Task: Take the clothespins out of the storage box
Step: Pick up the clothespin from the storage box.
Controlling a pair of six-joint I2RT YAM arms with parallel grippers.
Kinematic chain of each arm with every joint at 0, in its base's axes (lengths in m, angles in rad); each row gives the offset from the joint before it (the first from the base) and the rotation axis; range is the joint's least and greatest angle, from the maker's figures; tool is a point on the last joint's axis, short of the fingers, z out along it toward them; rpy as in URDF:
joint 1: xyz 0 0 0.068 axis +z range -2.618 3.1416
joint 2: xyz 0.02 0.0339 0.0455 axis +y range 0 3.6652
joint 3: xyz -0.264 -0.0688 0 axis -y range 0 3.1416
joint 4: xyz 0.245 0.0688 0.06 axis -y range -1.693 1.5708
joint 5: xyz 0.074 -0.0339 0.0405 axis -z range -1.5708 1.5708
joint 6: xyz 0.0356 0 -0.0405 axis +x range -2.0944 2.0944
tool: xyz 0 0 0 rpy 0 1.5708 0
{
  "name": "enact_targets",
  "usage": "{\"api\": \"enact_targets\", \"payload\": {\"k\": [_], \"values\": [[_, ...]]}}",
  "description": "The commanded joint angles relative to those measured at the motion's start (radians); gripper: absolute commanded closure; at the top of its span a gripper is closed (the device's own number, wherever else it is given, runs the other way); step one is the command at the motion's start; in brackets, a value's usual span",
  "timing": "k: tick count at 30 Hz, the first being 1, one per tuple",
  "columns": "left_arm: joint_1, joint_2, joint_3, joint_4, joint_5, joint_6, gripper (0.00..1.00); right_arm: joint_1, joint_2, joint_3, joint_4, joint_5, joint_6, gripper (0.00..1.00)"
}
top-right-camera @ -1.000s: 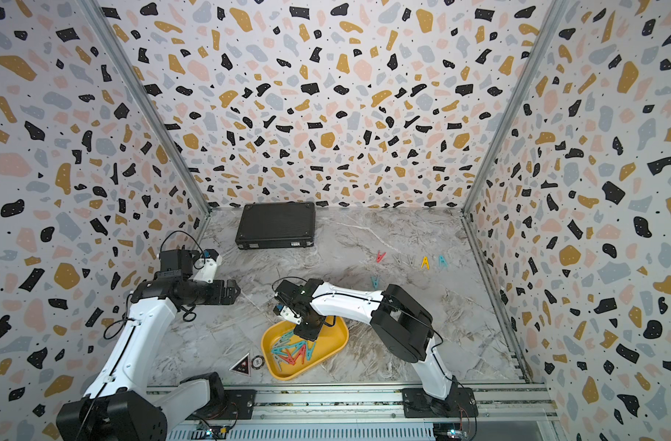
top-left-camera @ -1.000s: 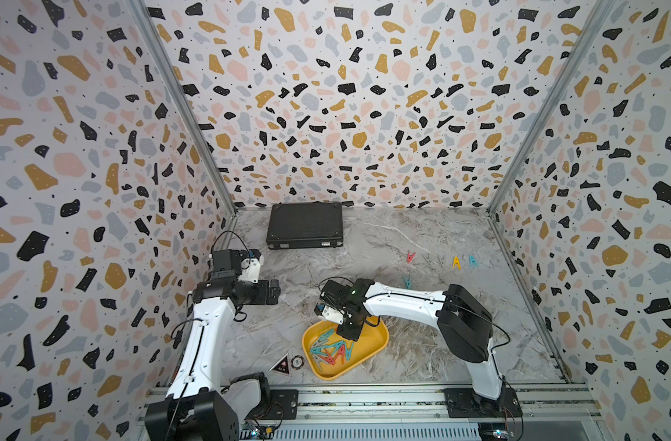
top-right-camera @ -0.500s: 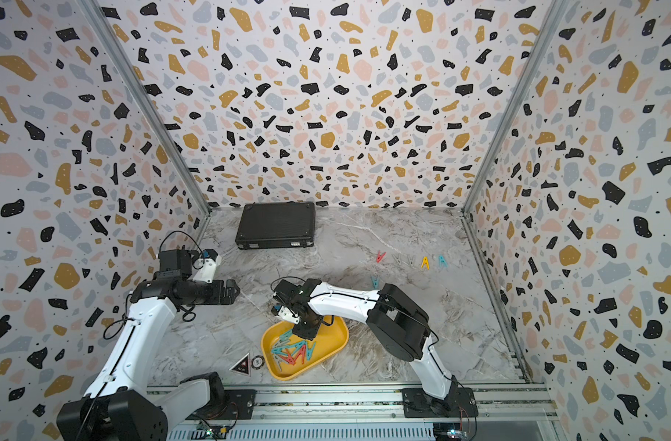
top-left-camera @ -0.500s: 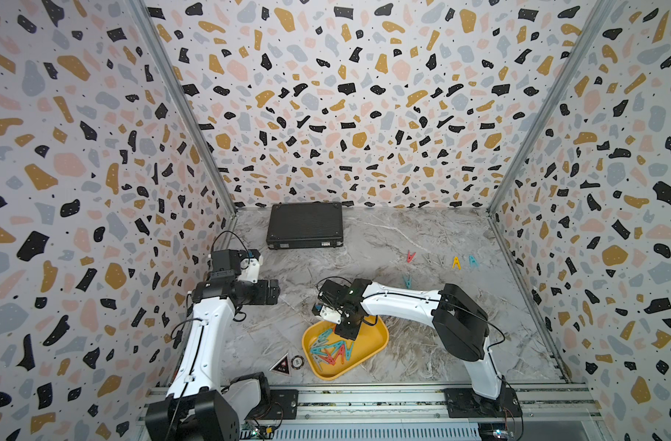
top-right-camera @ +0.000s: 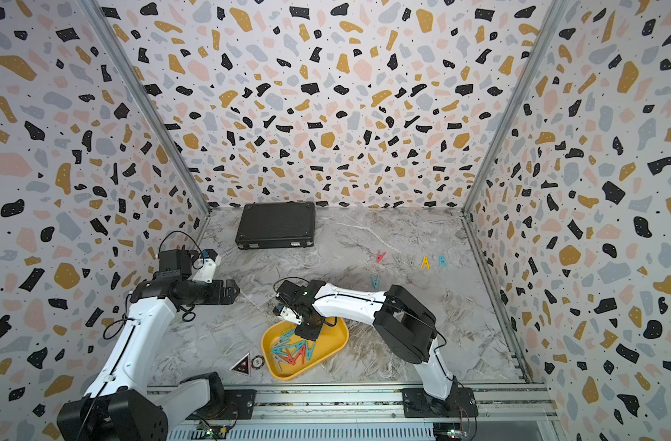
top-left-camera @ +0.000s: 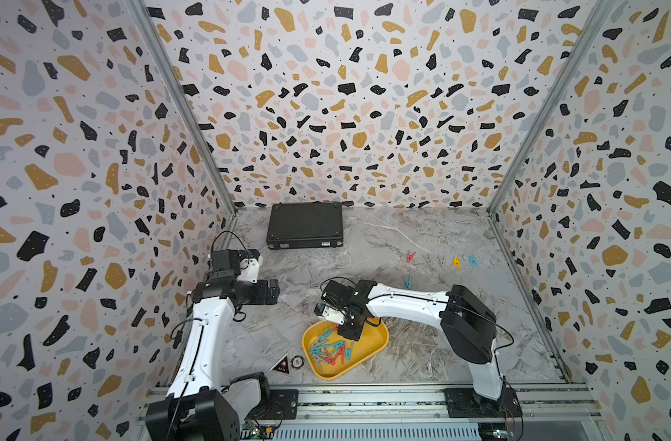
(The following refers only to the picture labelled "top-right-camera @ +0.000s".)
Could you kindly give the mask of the yellow plastic storage tray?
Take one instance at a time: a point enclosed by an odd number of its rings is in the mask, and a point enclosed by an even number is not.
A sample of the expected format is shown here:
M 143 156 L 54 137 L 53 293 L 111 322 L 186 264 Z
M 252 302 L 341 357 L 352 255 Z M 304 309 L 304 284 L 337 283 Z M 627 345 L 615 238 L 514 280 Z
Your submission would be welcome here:
M 339 353 L 349 341 L 349 330 L 340 319 L 324 326 L 315 341 L 297 336 L 295 331 L 294 323 L 281 322 L 262 336 L 263 358 L 276 380 L 293 380 Z

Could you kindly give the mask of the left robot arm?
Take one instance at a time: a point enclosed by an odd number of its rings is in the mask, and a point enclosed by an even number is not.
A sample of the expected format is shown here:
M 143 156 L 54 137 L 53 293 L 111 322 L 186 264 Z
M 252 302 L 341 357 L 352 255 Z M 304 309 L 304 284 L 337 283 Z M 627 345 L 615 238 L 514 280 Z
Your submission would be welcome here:
M 130 290 L 124 326 L 100 374 L 83 396 L 64 404 L 57 425 L 65 440 L 165 440 L 172 429 L 194 415 L 218 416 L 228 407 L 215 372 L 190 377 L 157 399 L 147 394 L 155 356 L 178 313 L 197 306 L 231 305 L 240 290 L 219 280 L 219 255 L 168 250 L 158 255 L 152 279 Z

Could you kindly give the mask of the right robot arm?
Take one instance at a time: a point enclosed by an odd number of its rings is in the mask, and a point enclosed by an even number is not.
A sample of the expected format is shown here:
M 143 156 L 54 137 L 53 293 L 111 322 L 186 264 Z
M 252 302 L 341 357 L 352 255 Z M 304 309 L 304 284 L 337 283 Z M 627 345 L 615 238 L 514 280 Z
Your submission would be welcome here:
M 320 336 L 329 320 L 345 319 L 372 326 L 395 356 L 414 366 L 423 384 L 423 403 L 410 400 L 421 417 L 448 416 L 458 382 L 445 365 L 441 348 L 447 340 L 436 329 L 436 316 L 410 294 L 393 285 L 365 292 L 312 280 L 306 286 L 290 281 L 277 289 L 275 314 L 296 325 L 296 335 L 309 341 Z

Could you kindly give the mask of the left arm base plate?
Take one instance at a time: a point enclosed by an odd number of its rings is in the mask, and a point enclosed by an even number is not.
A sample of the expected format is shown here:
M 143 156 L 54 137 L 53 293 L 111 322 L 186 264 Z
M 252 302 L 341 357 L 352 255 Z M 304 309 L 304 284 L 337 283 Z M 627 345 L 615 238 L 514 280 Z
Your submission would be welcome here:
M 210 399 L 203 407 L 190 415 L 190 419 L 205 420 L 251 420 L 256 404 L 254 389 L 228 389 L 223 398 Z

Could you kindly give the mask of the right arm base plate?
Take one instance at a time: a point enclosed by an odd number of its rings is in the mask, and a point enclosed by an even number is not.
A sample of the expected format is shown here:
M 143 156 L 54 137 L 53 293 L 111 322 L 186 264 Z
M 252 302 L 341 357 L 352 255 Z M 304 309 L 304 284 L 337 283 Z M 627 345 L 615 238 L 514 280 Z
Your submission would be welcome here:
M 471 388 L 454 386 L 443 400 L 433 398 L 421 388 L 405 388 L 401 398 L 406 418 L 477 418 L 479 415 Z

